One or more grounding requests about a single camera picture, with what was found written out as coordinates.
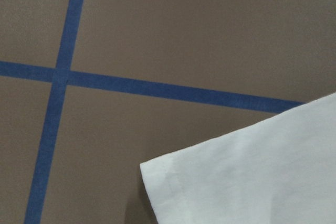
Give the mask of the white long-sleeve printed shirt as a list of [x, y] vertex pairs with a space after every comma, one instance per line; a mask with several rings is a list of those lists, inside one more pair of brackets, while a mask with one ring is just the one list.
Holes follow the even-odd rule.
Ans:
[[335, 95], [140, 170], [158, 223], [335, 223]]

